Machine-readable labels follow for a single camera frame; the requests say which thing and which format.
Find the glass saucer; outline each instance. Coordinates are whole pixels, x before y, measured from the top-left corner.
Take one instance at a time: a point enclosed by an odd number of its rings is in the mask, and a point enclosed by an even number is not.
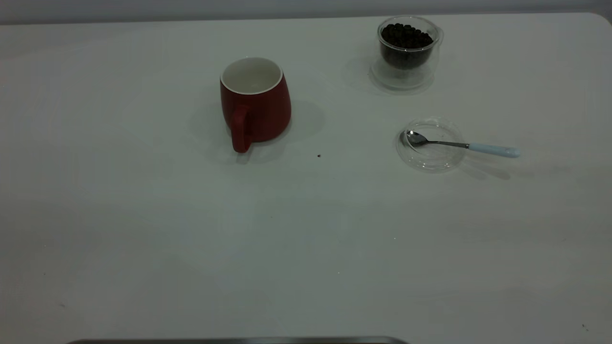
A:
[[[430,117],[415,119],[397,134],[397,152],[404,162],[417,170],[442,173],[455,168],[465,156],[465,148],[426,144],[413,147],[406,138],[406,131],[413,130],[429,141],[464,142],[457,126],[447,119]]]

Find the metal spoon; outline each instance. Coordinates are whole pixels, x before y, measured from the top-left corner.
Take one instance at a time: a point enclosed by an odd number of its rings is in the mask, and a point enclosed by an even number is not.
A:
[[[499,146],[489,146],[488,144],[480,144],[480,143],[456,143],[456,142],[444,142],[444,141],[428,141],[423,135],[413,132],[412,130],[406,130],[404,135],[402,135],[402,141],[404,141],[404,145],[406,144],[405,140],[412,147],[421,147],[426,144],[444,144],[446,146],[454,146],[469,149],[470,151],[487,153],[500,155],[502,157],[507,158],[518,158],[521,155],[521,151],[518,148],[510,148],[510,147],[499,147]]]

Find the table surface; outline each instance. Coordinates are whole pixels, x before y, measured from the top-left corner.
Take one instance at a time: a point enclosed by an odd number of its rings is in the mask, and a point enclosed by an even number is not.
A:
[[[417,95],[368,78],[383,18],[0,27],[0,342],[612,343],[610,24],[428,18]],[[245,55],[293,119],[237,155],[218,76]],[[411,169],[395,134],[434,115],[523,155]]]

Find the red mug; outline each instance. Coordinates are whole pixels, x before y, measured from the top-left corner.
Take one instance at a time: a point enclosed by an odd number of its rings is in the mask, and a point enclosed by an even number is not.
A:
[[[245,58],[221,74],[221,104],[234,150],[279,136],[291,119],[291,99],[283,70],[264,58]]]

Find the coffee beans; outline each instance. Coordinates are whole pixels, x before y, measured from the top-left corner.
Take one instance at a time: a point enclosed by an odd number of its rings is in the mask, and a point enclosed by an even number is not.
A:
[[[381,32],[382,39],[399,49],[420,49],[433,43],[427,32],[410,25],[389,24]],[[388,64],[398,69],[413,69],[427,61],[431,49],[421,51],[402,51],[381,44],[382,57]]]

